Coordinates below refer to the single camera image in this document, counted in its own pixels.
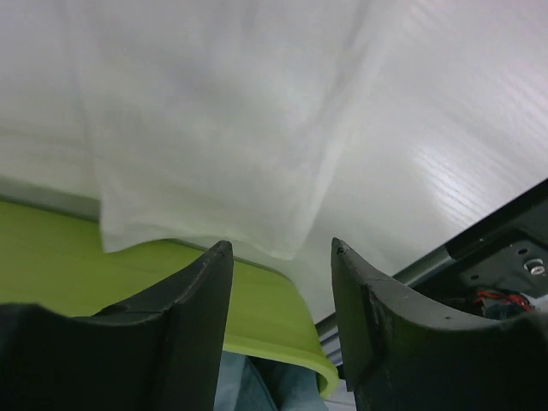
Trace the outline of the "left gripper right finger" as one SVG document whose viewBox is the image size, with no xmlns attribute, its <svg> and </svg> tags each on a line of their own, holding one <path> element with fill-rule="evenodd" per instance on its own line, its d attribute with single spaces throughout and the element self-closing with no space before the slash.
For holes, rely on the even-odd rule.
<svg viewBox="0 0 548 411">
<path fill-rule="evenodd" d="M 340 239 L 331 277 L 343 370 L 360 410 L 544 410 L 547 317 L 485 319 L 432 300 Z"/>
</svg>

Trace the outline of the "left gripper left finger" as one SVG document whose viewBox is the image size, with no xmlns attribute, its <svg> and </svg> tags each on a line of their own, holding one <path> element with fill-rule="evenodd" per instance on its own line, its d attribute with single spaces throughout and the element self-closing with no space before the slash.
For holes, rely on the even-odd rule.
<svg viewBox="0 0 548 411">
<path fill-rule="evenodd" d="M 212 409 L 233 266 L 220 241 L 89 317 L 2 305 L 2 409 Z"/>
</svg>

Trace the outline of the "white floral t shirt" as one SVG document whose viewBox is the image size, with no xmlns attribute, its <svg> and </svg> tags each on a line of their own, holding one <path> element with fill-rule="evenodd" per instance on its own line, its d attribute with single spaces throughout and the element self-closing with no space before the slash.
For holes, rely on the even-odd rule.
<svg viewBox="0 0 548 411">
<path fill-rule="evenodd" d="M 93 198 L 104 249 L 306 240 L 405 1 L 4 1 L 1 176 Z"/>
</svg>

